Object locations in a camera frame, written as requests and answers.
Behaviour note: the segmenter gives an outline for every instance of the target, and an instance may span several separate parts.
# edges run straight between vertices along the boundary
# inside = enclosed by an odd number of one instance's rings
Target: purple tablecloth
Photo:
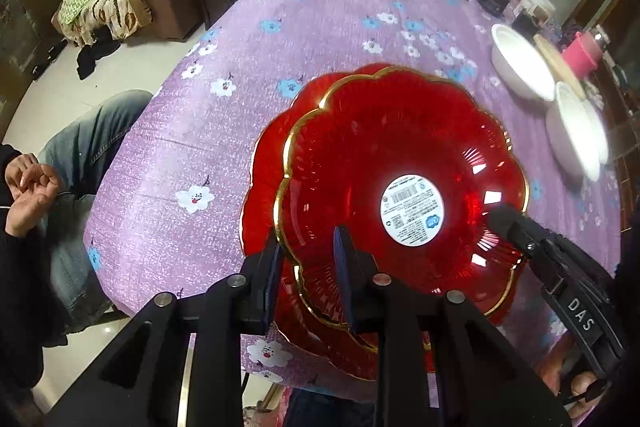
[[[107,295],[134,313],[156,293],[205,291],[242,264],[238,230],[260,132],[310,79],[371,62],[405,64],[464,84],[507,128],[530,183],[529,215],[613,271],[618,184],[610,168],[573,186],[555,162],[542,103],[515,98],[492,66],[499,20],[475,0],[239,0],[165,81],[126,137],[84,240]],[[501,330],[531,362],[563,332],[527,268]],[[328,361],[243,337],[242,363],[287,385],[374,397]]]

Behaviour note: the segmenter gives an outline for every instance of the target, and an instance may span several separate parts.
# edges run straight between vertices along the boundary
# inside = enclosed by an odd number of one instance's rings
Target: metal screw
[[[391,284],[391,277],[386,273],[376,273],[373,276],[373,284],[377,286],[389,286]]]
[[[229,276],[226,283],[231,286],[231,288],[239,288],[240,286],[244,286],[246,283],[246,277],[241,273],[234,273]]]
[[[453,304],[462,304],[465,301],[465,294],[460,290],[450,290],[447,292],[447,301]]]
[[[171,295],[171,293],[167,293],[167,292],[159,293],[154,297],[154,304],[156,306],[160,306],[161,308],[164,308],[165,306],[168,306],[169,304],[171,304],[172,300],[174,300],[174,297]]]

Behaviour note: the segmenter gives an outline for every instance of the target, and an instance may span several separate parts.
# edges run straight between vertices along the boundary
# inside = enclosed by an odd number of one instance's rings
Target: product label
[[[438,235],[444,222],[442,196],[427,178],[406,174],[393,180],[380,201],[380,218],[394,241],[421,247]]]

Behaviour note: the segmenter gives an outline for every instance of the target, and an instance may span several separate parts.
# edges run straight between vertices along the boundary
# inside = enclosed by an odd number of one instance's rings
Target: barcode
[[[407,188],[404,188],[403,190],[398,190],[398,192],[396,192],[395,194],[391,194],[391,199],[394,201],[395,203],[398,203],[398,201],[402,201],[405,200],[406,198],[410,198],[411,196],[415,196],[418,193],[418,189],[415,188],[415,185],[410,185]]]

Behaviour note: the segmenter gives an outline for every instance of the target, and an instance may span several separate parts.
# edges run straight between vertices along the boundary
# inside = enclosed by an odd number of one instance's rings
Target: wooden lid
[[[533,37],[536,43],[536,48],[540,52],[540,55],[545,59],[547,66],[551,74],[554,76],[556,82],[566,82],[575,91],[580,100],[586,100],[587,94],[582,88],[582,84],[569,65],[564,61],[560,52],[556,47],[540,35]]]

